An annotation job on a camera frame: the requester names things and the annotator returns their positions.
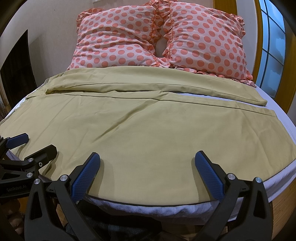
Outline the left polka dot pillow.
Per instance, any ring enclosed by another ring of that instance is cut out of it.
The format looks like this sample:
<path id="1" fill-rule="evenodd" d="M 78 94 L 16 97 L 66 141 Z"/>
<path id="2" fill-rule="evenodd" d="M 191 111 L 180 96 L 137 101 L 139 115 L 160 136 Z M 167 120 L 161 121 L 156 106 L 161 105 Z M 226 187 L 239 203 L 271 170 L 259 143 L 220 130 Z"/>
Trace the left polka dot pillow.
<path id="1" fill-rule="evenodd" d="M 68 69 L 113 66 L 168 68 L 168 60 L 156 56 L 162 24 L 157 1 L 143 6 L 88 9 L 77 17 L 77 44 Z"/>

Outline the polka dot pillow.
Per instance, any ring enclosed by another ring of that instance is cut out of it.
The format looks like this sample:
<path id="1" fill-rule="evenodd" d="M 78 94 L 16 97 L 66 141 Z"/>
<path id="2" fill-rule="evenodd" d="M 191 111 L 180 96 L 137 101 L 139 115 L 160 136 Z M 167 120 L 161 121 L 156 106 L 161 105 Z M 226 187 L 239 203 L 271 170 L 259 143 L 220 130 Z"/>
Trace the polka dot pillow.
<path id="1" fill-rule="evenodd" d="M 156 56 L 162 24 L 157 1 L 143 6 L 88 9 L 77 17 L 77 44 L 68 69 L 113 66 L 168 68 L 168 60 Z"/>
<path id="2" fill-rule="evenodd" d="M 155 7 L 157 33 L 166 40 L 154 67 L 230 78 L 255 87 L 247 69 L 242 17 L 200 4 L 149 1 Z"/>

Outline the right polka dot pillow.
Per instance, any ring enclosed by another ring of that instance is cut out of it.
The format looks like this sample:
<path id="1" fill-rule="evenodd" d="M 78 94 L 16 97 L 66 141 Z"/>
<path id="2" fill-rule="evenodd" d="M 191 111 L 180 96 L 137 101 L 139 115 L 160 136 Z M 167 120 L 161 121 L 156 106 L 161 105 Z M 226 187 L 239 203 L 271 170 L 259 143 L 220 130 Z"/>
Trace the right polka dot pillow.
<path id="1" fill-rule="evenodd" d="M 157 33 L 166 40 L 154 67 L 230 78 L 255 87 L 247 69 L 242 17 L 200 4 L 149 1 L 155 7 Z"/>

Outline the window with wooden frame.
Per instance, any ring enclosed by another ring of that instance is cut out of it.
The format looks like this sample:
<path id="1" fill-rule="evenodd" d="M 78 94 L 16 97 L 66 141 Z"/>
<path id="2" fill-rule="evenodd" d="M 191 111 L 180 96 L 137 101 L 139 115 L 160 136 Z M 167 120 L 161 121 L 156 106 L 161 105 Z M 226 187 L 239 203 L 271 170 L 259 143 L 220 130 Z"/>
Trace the window with wooden frame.
<path id="1" fill-rule="evenodd" d="M 214 1 L 245 20 L 244 45 L 254 82 L 288 113 L 295 96 L 295 34 L 272 1 Z"/>

